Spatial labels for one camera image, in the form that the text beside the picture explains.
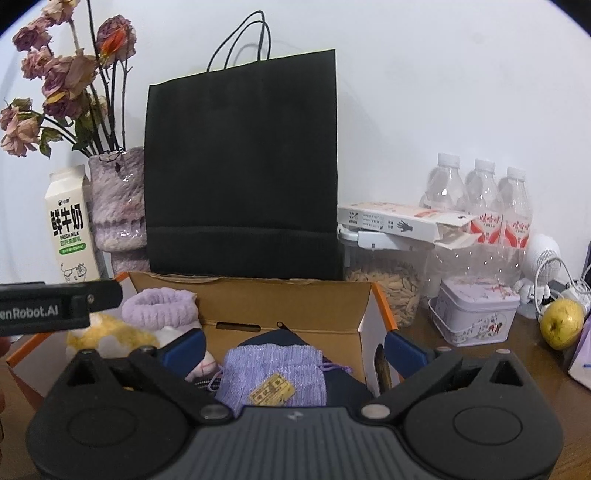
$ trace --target flower stem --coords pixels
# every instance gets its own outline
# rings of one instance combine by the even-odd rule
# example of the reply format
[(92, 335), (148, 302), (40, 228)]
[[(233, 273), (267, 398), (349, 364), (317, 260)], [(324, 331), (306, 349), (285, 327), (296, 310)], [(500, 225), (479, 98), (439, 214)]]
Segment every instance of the flower stem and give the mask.
[[(90, 95), (88, 95), (88, 92), (86, 90), (84, 90), (84, 95), (86, 95), (86, 101), (88, 102), (88, 105), (89, 105), (90, 120), (92, 121), (92, 127), (93, 127), (92, 140), (94, 140), (94, 142), (96, 144), (96, 148), (98, 149), (99, 153), (104, 153), (105, 150), (103, 150), (103, 144), (100, 141), (99, 129), (98, 129), (98, 126), (96, 125), (95, 113), (92, 110), (92, 103), (90, 101)], [(100, 105), (95, 106), (95, 108), (99, 109), (99, 114), (100, 114)]]
[(111, 141), (119, 150), (119, 142), (117, 142), (117, 133), (115, 133), (115, 75), (117, 72), (117, 62), (113, 63), (113, 75), (111, 75), (111, 99), (113, 100), (113, 108), (109, 108), (109, 123), (111, 125)]
[[(72, 145), (76, 145), (76, 137), (74, 137), (74, 135), (69, 130), (67, 130), (65, 127), (61, 126), (53, 118), (50, 118), (48, 116), (44, 116), (43, 114), (36, 112), (35, 110), (31, 110), (31, 113), (39, 115), (40, 117), (43, 117), (43, 120), (47, 120), (49, 123), (55, 125), (59, 129), (59, 131), (63, 134), (64, 139), (68, 140), (68, 142), (70, 142)], [(90, 152), (88, 152), (88, 150), (82, 149), (82, 150), (80, 150), (80, 152), (83, 155), (90, 157)]]
[(129, 70), (127, 69), (127, 61), (129, 60), (129, 34), (131, 29), (127, 27), (127, 51), (125, 52), (125, 65), (121, 62), (121, 66), (123, 67), (123, 86), (121, 89), (121, 140), (123, 141), (123, 150), (127, 150), (126, 141), (125, 141), (125, 88), (127, 87), (127, 74)]
[[(96, 93), (95, 86), (90, 84), (90, 90), (92, 91), (92, 96), (95, 99), (95, 104), (100, 108), (99, 95)], [(111, 151), (114, 151), (115, 146), (113, 145), (113, 142), (111, 140), (111, 136), (109, 135), (109, 131), (107, 130), (107, 126), (105, 125), (105, 121), (103, 120), (102, 115), (100, 116), (100, 125), (103, 128), (103, 133), (105, 134), (105, 138), (107, 140), (107, 144), (109, 145), (109, 148), (111, 149)]]
[(125, 59), (125, 66), (123, 67), (123, 88), (121, 92), (121, 140), (123, 141), (123, 150), (127, 150), (125, 141), (125, 86), (127, 85), (127, 59)]
[(76, 48), (76, 53), (80, 50), (80, 43), (78, 42), (78, 35), (76, 34), (76, 27), (74, 26), (74, 21), (72, 19), (68, 20), (70, 24), (70, 30), (72, 30), (72, 37), (74, 38), (74, 46)]
[[(90, 5), (90, 0), (86, 0), (86, 5), (88, 5), (88, 21), (90, 23), (90, 37), (92, 38), (92, 46), (95, 50), (96, 62), (99, 66), (100, 78), (103, 80), (103, 87), (105, 88), (105, 98), (107, 100), (107, 107), (108, 107), (109, 116), (110, 116), (111, 112), (113, 111), (114, 105), (113, 105), (112, 99), (110, 98), (110, 95), (109, 95), (109, 84), (107, 83), (107, 80), (105, 78), (105, 72), (103, 71), (103, 67), (100, 63), (99, 48), (96, 46), (95, 23), (94, 23), (94, 20), (92, 20), (92, 7)], [(100, 105), (98, 95), (96, 94), (96, 89), (92, 86), (92, 84), (90, 85), (90, 88), (92, 89), (92, 93), (95, 96), (96, 104)], [(103, 129), (105, 130), (105, 136), (107, 138), (107, 142), (109, 143), (109, 148), (114, 149), (114, 145), (111, 146), (112, 139), (110, 138), (110, 136), (106, 132), (106, 127), (105, 127), (105, 123), (103, 122), (102, 116), (100, 119), (100, 123), (102, 124)]]

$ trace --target white wall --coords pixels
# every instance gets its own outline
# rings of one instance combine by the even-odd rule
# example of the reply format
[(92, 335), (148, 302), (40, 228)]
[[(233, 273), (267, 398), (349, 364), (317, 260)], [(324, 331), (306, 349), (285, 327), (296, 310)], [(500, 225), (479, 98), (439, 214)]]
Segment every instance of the white wall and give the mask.
[[(553, 236), (573, 273), (591, 240), (591, 38), (547, 0), (102, 0), (95, 21), (132, 20), (128, 145), (143, 142), (148, 85), (204, 70), (246, 14), (263, 9), (273, 56), (335, 48), (339, 200), (417, 202), (437, 152), (528, 171), (536, 231)], [(74, 18), (86, 29), (85, 3)], [(32, 96), (21, 54), (0, 39), (0, 95)], [(55, 27), (54, 51), (73, 51)], [(82, 35), (88, 46), (88, 34)], [(244, 44), (255, 41), (253, 28)], [(252, 47), (238, 61), (254, 58)], [(85, 158), (0, 153), (0, 282), (58, 281), (43, 196), (51, 171)]]

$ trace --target drawstring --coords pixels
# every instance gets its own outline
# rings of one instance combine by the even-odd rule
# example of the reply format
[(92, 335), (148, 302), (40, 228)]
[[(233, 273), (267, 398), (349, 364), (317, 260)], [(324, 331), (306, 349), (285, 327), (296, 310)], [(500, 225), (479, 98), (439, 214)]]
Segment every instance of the drawstring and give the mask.
[(323, 364), (320, 364), (318, 367), (323, 372), (330, 372), (331, 370), (341, 369), (345, 370), (349, 375), (353, 373), (353, 369), (351, 367), (347, 367), (346, 365), (334, 364), (333, 362), (325, 362)]
[(223, 372), (223, 366), (221, 366), (221, 365), (218, 365), (218, 366), (219, 366), (219, 369), (220, 369), (220, 370), (218, 370), (217, 372), (215, 372), (214, 376), (212, 377), (212, 379), (211, 379), (211, 380), (209, 381), (209, 383), (207, 384), (207, 389), (208, 389), (210, 392), (217, 392), (217, 391), (219, 390), (219, 388), (220, 388), (220, 387), (218, 386), (218, 387), (217, 387), (215, 390), (213, 389), (213, 383), (214, 383), (214, 382), (217, 380), (217, 378), (218, 378), (218, 377), (219, 377), (219, 376), (222, 374), (222, 372)]

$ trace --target white speaker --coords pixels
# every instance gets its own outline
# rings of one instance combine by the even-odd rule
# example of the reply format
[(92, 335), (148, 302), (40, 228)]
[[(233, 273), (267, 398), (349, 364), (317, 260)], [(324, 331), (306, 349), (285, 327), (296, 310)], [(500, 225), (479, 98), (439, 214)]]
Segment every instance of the white speaker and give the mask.
[[(525, 278), (519, 280), (513, 287), (521, 297), (522, 303), (529, 303), (535, 297), (539, 305), (542, 299), (547, 299), (550, 296), (548, 282), (553, 280), (560, 271), (561, 262), (560, 260), (548, 260), (557, 257), (560, 257), (560, 248), (552, 237), (543, 233), (535, 233), (530, 237), (521, 264), (521, 271)], [(537, 285), (534, 285), (538, 269), (540, 272)]]

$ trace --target yellow apple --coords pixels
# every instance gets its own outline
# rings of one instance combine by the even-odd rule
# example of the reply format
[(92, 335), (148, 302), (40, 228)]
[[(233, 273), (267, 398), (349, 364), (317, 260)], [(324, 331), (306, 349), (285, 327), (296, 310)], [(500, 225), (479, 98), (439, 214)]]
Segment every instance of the yellow apple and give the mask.
[(553, 301), (540, 320), (540, 332), (554, 350), (574, 344), (583, 329), (583, 307), (570, 299)]

